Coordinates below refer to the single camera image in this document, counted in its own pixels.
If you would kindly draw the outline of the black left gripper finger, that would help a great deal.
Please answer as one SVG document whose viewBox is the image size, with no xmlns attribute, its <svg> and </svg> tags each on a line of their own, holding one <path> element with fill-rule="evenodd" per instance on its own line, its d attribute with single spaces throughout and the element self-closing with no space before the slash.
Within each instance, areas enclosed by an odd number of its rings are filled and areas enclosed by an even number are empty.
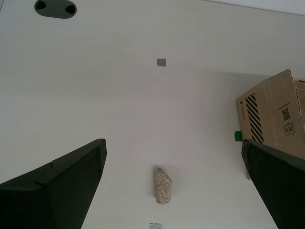
<svg viewBox="0 0 305 229">
<path fill-rule="evenodd" d="M 278 149 L 244 140 L 247 172 L 279 229 L 305 227 L 305 161 Z"/>
<path fill-rule="evenodd" d="M 2 229 L 80 229 L 102 177 L 106 141 L 96 139 L 0 185 Z"/>
</svg>

